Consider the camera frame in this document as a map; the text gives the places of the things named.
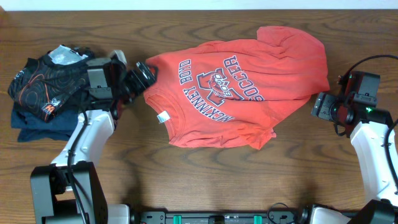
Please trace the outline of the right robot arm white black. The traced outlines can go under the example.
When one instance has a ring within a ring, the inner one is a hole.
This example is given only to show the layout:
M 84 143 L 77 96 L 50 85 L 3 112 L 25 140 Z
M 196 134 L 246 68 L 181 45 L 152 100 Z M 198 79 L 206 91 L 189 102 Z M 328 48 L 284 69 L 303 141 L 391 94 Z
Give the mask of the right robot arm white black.
M 340 78 L 337 96 L 320 93 L 311 111 L 349 138 L 358 157 L 366 205 L 353 217 L 314 205 L 305 223 L 397 223 L 397 151 L 390 112 L 378 109 L 380 76 L 353 71 Z

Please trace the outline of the red printed t-shirt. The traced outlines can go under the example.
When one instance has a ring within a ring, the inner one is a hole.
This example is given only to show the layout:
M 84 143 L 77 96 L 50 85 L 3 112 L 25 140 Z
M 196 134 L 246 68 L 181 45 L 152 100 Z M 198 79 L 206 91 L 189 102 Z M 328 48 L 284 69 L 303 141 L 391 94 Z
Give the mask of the red printed t-shirt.
M 328 91 L 325 46 L 291 27 L 255 39 L 210 41 L 147 59 L 157 70 L 145 102 L 178 147 L 262 148 L 274 128 Z

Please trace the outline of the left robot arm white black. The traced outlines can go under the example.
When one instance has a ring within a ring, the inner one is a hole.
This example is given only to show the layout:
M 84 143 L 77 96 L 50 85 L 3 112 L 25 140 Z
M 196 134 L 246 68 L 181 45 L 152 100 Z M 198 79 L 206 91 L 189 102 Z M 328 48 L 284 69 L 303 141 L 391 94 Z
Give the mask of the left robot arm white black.
M 133 223 L 126 204 L 109 204 L 95 166 L 114 133 L 122 105 L 156 82 L 158 68 L 137 62 L 128 70 L 118 56 L 88 61 L 88 87 L 77 98 L 78 124 L 61 153 L 35 167 L 30 186 L 36 223 Z

